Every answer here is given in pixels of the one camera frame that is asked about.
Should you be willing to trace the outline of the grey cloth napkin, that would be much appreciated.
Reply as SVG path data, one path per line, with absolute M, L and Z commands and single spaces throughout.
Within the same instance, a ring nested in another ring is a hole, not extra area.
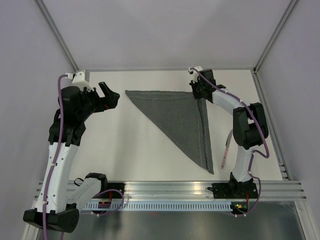
M 205 99 L 184 91 L 126 90 L 125 94 L 190 160 L 214 174 Z

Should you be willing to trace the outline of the pink handled knife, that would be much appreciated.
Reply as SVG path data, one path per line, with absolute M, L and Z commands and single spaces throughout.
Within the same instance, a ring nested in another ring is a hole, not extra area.
M 224 167 L 225 167 L 232 137 L 233 137 L 233 130 L 231 129 L 228 136 L 227 136 L 227 139 L 226 139 L 225 150 L 224 150 L 223 158 L 222 158 L 221 165 L 220 165 L 221 169 L 224 169 Z

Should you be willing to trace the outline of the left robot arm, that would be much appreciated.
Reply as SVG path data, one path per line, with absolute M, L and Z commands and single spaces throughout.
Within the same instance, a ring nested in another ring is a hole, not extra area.
M 86 131 L 86 120 L 95 113 L 114 109 L 120 95 L 105 82 L 99 82 L 104 96 L 97 90 L 78 86 L 58 88 L 59 109 L 49 128 L 49 155 L 42 188 L 32 209 L 23 214 L 23 221 L 43 230 L 72 233 L 80 212 L 94 197 L 104 198 L 109 193 L 107 176 L 88 173 L 77 189 L 67 196 L 71 168 Z

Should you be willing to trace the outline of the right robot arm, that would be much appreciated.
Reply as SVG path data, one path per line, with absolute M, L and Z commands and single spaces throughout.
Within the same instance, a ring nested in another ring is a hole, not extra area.
M 254 154 L 269 158 L 266 143 L 269 130 L 264 107 L 261 103 L 247 104 L 222 84 L 217 85 L 211 69 L 200 66 L 188 69 L 192 80 L 190 86 L 196 99 L 205 99 L 232 115 L 232 135 L 238 145 L 235 166 L 230 173 L 228 192 L 241 197 L 247 188 L 254 185 L 251 167 Z

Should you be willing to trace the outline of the aluminium frame post left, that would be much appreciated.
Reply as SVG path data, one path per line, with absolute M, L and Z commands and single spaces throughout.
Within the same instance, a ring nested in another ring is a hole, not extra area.
M 56 40 L 60 50 L 62 51 L 62 54 L 64 55 L 66 61 L 70 65 L 73 71 L 78 71 L 79 67 L 70 51 L 68 48 L 62 34 L 60 33 L 49 9 L 47 8 L 45 2 L 43 0 L 34 0 L 33 1 L 38 8 L 40 14 L 42 15 L 44 21 L 46 22 L 49 30 L 51 31 L 54 39 Z

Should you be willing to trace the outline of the aluminium frame post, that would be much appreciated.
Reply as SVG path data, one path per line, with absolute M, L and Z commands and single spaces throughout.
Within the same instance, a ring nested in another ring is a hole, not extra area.
M 79 67 L 70 51 L 68 48 L 62 34 L 60 33 L 49 9 L 47 8 L 45 2 L 43 0 L 34 0 L 33 1 L 38 8 L 40 14 L 42 15 L 44 21 L 46 22 L 49 30 L 51 31 L 54 39 L 56 40 L 60 50 L 62 51 L 62 54 L 64 55 L 66 61 L 70 65 L 73 71 L 78 71 Z
M 275 45 L 277 39 L 279 38 L 282 30 L 284 29 L 285 25 L 287 24 L 288 20 L 290 19 L 291 15 L 293 14 L 295 8 L 299 4 L 299 0 L 290 0 L 289 4 L 285 8 L 280 20 L 278 21 L 274 31 L 271 34 L 266 46 L 264 47 L 260 57 L 258 58 L 255 66 L 252 68 L 252 73 L 257 74 L 258 71 L 261 69 L 263 63 L 265 62 L 267 56 L 269 55 L 270 51 L 272 50 L 273 46 Z

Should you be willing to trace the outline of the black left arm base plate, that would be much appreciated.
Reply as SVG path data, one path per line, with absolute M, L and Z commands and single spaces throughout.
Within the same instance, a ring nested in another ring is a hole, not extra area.
M 102 193 L 103 191 L 111 190 L 111 189 L 118 190 L 119 192 L 121 192 L 123 194 L 125 192 L 125 183 L 123 183 L 123 182 L 109 182 L 108 184 L 106 184 L 105 186 L 103 186 L 101 188 L 100 192 Z M 102 198 L 102 199 L 111 198 L 112 200 L 113 199 L 121 199 L 122 198 L 121 194 L 117 191 L 114 191 L 114 190 L 102 193 L 98 197 Z

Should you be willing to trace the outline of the aluminium mounting rail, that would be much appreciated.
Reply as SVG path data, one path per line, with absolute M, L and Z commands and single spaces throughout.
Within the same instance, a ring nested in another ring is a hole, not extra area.
M 125 181 L 124 197 L 130 201 L 216 201 L 208 190 L 216 181 Z M 306 201 L 299 181 L 263 180 L 261 201 Z

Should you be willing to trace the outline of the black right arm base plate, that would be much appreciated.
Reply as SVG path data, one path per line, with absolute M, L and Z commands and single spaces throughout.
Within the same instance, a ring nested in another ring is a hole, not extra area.
M 257 199 L 258 190 L 254 182 L 249 183 L 213 183 L 211 187 L 215 199 Z

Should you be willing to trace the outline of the aluminium frame post right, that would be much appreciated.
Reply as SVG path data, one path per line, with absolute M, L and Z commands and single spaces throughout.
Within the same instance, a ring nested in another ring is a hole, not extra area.
M 274 31 L 271 34 L 266 46 L 264 47 L 260 57 L 258 58 L 255 66 L 252 68 L 252 73 L 257 74 L 258 71 L 261 69 L 263 63 L 265 62 L 267 56 L 269 55 L 270 51 L 272 50 L 273 46 L 275 45 L 277 39 L 279 38 L 282 30 L 284 29 L 285 25 L 287 24 L 288 20 L 290 19 L 291 15 L 293 14 L 295 8 L 299 4 L 299 0 L 290 0 L 289 4 L 285 8 L 280 20 L 278 21 Z

